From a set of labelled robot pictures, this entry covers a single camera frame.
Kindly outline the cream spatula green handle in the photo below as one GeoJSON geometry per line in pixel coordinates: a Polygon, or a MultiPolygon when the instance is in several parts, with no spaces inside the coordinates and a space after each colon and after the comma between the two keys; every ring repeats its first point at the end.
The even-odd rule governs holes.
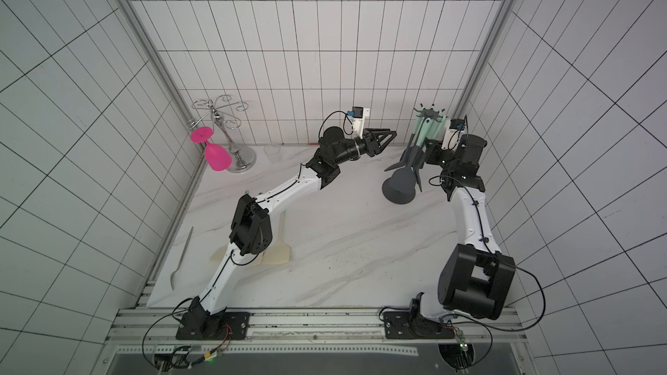
{"type": "Polygon", "coordinates": [[[227,251],[227,247],[220,247],[210,256],[209,260],[214,263],[220,263],[225,258],[227,251]]]}

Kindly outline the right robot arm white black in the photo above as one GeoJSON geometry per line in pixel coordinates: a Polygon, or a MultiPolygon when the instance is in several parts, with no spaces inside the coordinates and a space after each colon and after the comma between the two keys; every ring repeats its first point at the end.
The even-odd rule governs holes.
{"type": "Polygon", "coordinates": [[[478,175],[486,140],[462,135],[454,149],[439,150],[428,163],[441,166],[435,178],[451,203],[458,243],[440,273],[437,299],[444,309],[474,319],[496,320],[504,308],[516,271],[504,255],[486,214],[486,188],[478,175]]]}

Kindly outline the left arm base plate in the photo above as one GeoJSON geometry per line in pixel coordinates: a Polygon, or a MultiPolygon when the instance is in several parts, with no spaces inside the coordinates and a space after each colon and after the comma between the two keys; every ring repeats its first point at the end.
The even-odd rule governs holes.
{"type": "Polygon", "coordinates": [[[249,312],[219,312],[215,315],[186,312],[181,317],[175,338],[187,341],[245,340],[249,319],[249,312]]]}

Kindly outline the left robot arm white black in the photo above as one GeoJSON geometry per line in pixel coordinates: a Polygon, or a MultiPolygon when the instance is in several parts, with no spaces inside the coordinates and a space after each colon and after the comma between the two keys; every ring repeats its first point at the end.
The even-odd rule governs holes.
{"type": "Polygon", "coordinates": [[[363,156],[381,154],[397,135],[389,128],[365,128],[360,135],[347,137],[342,128],[329,127],[319,139],[313,157],[300,165],[298,174],[264,194],[243,195],[231,222],[229,245],[211,281],[192,298],[182,317],[176,337],[179,340],[215,340],[223,320],[239,270],[252,263],[273,242],[272,218],[305,196],[324,189],[340,174],[340,165],[363,156]]]}

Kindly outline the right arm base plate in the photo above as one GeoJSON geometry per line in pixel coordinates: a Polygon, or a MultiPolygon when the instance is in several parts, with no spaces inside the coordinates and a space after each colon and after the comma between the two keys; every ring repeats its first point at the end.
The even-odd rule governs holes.
{"type": "Polygon", "coordinates": [[[451,327],[408,311],[385,311],[380,315],[388,340],[453,340],[451,327]]]}

